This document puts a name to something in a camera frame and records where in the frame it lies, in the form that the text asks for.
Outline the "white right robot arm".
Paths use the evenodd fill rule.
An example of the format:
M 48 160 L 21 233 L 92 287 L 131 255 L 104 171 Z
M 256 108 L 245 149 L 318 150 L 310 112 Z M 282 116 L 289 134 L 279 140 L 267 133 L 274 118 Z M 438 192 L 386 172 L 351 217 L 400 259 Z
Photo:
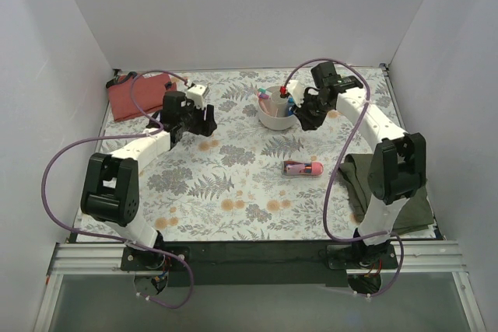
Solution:
M 381 257 L 379 246 L 393 234 L 402 207 L 426 184 L 426 139 L 408 133 L 394 124 L 372 101 L 366 79 L 349 67 L 350 76 L 335 70 L 338 61 L 315 58 L 311 69 L 313 86 L 288 77 L 280 89 L 293 100 L 293 114 L 305 131 L 317 130 L 329 112 L 337 110 L 353 125 L 347 140 L 360 134 L 370 146 L 373 157 L 367 170 L 372 194 L 364 219 L 351 243 L 353 261 L 370 267 Z

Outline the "white divided round container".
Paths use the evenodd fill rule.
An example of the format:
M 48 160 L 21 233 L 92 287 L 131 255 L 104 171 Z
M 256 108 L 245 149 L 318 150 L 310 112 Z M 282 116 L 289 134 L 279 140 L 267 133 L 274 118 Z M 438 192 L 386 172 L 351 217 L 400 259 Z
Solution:
M 259 121 L 268 129 L 273 131 L 284 131 L 291 128 L 297 118 L 292 115 L 286 116 L 287 101 L 279 96 L 279 86 L 270 86 L 266 88 L 269 95 L 267 100 L 258 97 L 258 118 Z

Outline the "blue grey glue stick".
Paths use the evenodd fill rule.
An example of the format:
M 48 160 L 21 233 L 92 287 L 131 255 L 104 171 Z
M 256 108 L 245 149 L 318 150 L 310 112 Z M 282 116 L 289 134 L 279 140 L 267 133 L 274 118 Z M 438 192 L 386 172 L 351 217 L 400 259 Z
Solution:
M 286 112 L 287 117 L 290 117 L 293 115 L 294 107 L 295 107 L 295 103 L 294 103 L 293 99 L 289 98 L 287 101 L 287 112 Z

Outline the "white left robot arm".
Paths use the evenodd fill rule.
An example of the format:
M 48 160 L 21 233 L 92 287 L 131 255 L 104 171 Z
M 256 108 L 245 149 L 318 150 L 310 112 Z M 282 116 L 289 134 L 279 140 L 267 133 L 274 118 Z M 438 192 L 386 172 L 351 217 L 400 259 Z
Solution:
M 217 129 L 214 106 L 205 101 L 207 91 L 206 86 L 194 85 L 185 92 L 166 92 L 162 109 L 150 117 L 142 137 L 89 159 L 82 213 L 108 225 L 125 241 L 142 246 L 139 260 L 150 270 L 164 264 L 166 252 L 156 244 L 158 232 L 139 211 L 139 173 L 169 152 L 185 132 L 209 137 Z

